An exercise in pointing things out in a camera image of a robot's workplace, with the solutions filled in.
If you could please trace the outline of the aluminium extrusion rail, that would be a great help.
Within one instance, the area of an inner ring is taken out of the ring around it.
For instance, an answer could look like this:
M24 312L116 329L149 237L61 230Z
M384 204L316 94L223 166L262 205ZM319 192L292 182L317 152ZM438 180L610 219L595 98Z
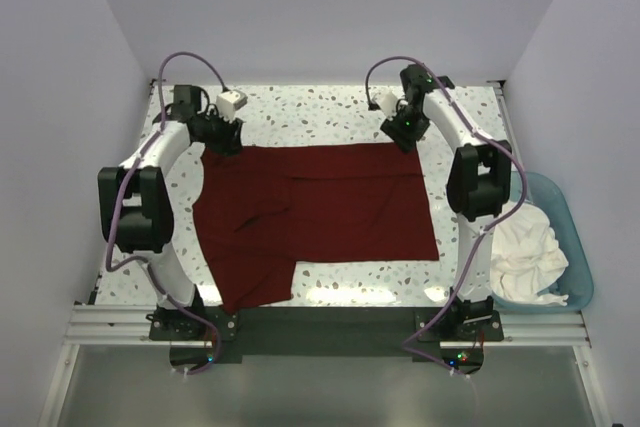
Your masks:
M425 307L261 307L234 315L218 307L196 311L218 329L216 343L226 361L249 355L391 357L412 334L418 336L412 345L432 355L490 347L570 347L596 425L612 423L590 366L590 339L579 313L489 311L460 323L448 315L436 327L429 327L427 322L436 311ZM160 345L172 351L189 349L194 354L213 347L204 325L181 312L154 306L77 304L63 338L40 425L58 424L83 345Z

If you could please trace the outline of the white crumpled t-shirt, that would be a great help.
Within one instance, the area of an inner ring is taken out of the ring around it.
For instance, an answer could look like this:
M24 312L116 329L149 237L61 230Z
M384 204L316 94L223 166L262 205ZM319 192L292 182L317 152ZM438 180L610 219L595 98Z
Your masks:
M551 288L568 266L548 216L530 203L493 229L490 285L504 301L565 307L569 296Z

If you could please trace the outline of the translucent blue plastic basket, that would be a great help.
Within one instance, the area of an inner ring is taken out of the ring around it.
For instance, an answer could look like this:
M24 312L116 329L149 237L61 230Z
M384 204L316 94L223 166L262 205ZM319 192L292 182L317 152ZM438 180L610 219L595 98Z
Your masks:
M568 313L578 312L588 306L594 294L594 281L570 209L560 188L549 178L527 173L527 195L525 202L540 208L549 218L561 250L569 266L552 286L556 294L567 294L568 304L562 306L524 306L494 298L500 307L519 313Z

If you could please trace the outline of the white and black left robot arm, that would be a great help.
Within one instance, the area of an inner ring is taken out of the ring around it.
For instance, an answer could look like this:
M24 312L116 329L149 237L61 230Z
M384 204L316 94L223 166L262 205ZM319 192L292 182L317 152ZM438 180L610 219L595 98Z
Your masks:
M213 325L172 244L175 219L166 176L193 144L223 156L240 153L243 122L236 113L247 100L229 88L211 98L199 86L175 86L172 102L160 104L146 140L97 176L106 271L141 266L157 296L152 322L173 327L185 339L196 339Z

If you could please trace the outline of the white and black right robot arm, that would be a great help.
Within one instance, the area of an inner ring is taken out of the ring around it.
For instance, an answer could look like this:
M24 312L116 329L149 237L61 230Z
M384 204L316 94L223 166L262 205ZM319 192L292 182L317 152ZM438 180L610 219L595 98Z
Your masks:
M511 145L472 121L451 95L453 84L413 62L400 72L403 96L375 98L381 130L401 151L414 150L429 126L453 153L445 193L458 223L458 267L447 302L417 334L469 339L494 313L490 289L493 228L511 192Z

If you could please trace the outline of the dark red t-shirt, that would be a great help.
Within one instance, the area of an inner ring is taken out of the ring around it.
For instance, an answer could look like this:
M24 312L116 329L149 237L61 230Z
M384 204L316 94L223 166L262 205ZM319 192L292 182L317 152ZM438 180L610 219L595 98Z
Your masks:
M297 263L436 261L416 152L392 143L201 155L193 219L223 309L287 301Z

